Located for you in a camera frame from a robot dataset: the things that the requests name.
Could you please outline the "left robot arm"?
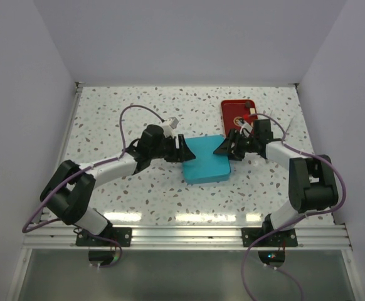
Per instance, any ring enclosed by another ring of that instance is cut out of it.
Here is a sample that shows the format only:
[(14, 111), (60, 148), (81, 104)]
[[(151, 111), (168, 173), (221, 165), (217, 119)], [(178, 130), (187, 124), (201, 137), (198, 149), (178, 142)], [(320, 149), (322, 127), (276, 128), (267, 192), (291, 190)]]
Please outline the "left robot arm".
[(183, 163), (195, 158), (182, 134), (174, 135), (168, 125), (148, 125), (115, 157), (89, 164), (62, 162), (42, 191), (40, 201), (60, 221), (89, 232), (96, 245), (105, 246), (112, 239), (112, 223), (89, 206), (96, 188), (138, 174), (155, 159)]

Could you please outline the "metal tongs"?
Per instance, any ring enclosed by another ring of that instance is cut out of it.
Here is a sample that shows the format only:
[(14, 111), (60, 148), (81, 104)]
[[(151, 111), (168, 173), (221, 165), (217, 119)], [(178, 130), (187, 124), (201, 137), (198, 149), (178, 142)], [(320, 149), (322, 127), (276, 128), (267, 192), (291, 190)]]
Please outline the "metal tongs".
[(269, 116), (273, 119), (275, 119), (280, 126), (283, 128), (283, 142), (288, 142), (289, 137), (292, 133), (292, 128), (293, 128), (293, 124), (295, 123), (295, 119), (297, 117), (297, 114), (292, 115), (291, 117), (289, 117), (288, 122), (286, 122), (285, 124), (282, 122), (281, 118), (279, 116), (275, 116), (274, 111), (270, 110), (269, 111)]

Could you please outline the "teal tin box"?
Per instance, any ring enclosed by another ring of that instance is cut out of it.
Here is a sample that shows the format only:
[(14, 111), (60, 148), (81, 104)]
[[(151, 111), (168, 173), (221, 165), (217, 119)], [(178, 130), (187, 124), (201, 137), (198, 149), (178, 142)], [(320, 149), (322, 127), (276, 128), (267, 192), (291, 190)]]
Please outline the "teal tin box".
[(191, 185), (227, 181), (230, 178), (230, 164), (197, 165), (184, 164), (184, 180)]

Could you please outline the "teal tin lid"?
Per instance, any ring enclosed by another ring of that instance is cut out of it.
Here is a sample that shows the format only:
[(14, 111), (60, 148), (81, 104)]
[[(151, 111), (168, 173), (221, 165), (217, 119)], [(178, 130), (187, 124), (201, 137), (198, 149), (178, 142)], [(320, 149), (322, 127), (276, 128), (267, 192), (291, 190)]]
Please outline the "teal tin lid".
[(184, 164), (197, 165), (217, 165), (227, 164), (229, 162), (226, 156), (217, 156), (213, 151), (224, 141), (222, 135), (208, 135), (201, 137), (187, 138), (186, 143), (190, 150), (195, 154), (195, 160), (183, 162)]

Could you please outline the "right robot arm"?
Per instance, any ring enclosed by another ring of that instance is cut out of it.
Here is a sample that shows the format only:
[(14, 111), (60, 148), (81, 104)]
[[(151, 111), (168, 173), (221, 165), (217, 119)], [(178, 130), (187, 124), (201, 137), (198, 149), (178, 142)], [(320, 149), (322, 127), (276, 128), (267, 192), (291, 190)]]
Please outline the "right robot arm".
[(240, 120), (240, 129), (231, 129), (213, 154), (231, 161), (242, 161), (254, 153), (288, 171), (288, 201), (268, 214), (262, 223), (264, 244), (275, 246), (283, 231), (291, 230), (307, 215), (331, 209), (338, 203), (336, 177), (328, 156), (312, 156), (284, 144), (274, 137), (271, 120)]

